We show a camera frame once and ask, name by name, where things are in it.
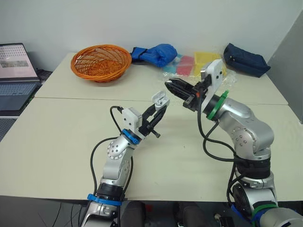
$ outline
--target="blue bag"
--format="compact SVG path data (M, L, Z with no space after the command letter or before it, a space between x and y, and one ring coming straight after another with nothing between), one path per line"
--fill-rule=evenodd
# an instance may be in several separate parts
M261 55L247 52L232 44L227 45L223 57L227 65L258 78L270 69Z
M170 44L159 44L151 49L134 47L131 53L134 61L148 61L157 67L164 67L177 56L176 49Z

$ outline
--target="laptop screen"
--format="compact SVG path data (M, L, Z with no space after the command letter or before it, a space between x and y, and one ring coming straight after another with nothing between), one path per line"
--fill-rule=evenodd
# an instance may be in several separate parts
M39 80L23 44L0 44L0 82Z

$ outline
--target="red sponge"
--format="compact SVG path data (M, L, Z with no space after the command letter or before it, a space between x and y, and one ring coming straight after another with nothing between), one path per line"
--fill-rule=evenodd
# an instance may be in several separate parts
M194 58L190 56L182 56L179 64L177 65L176 73L179 75L189 76L194 66Z

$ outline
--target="white table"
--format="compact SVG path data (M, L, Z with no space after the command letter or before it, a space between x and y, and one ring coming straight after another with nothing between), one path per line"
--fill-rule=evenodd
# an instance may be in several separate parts
M77 98L105 100L150 101L151 96L159 90L167 90L165 78L161 69L153 66L131 65L125 74L111 83L96 83L77 77L71 71L71 59L74 53L69 53L36 93L36 97L46 98ZM237 74L238 82L233 87L221 86L218 94L229 89L229 97L238 102L255 104L287 105L287 101L271 82L267 75L261 78ZM196 84L199 77L187 78ZM181 100L169 94L171 101Z
M93 191L89 157L95 144L118 135L109 107L151 102L34 98L0 143L0 195L49 199L86 199ZM303 127L286 105L250 105L274 133L272 171L280 201L303 200ZM203 117L203 127L212 123ZM126 196L131 200L226 201L230 163L209 158L201 148L196 113L172 102L156 131L134 152L134 173ZM217 129L213 138L231 142ZM107 143L94 157L101 177ZM231 152L209 144L211 152Z

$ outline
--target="white wall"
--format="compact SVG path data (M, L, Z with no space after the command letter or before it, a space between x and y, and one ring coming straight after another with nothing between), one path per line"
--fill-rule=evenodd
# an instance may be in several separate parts
M231 42L268 61L301 10L302 0L0 0L0 43L23 42L46 70L95 44L192 54Z

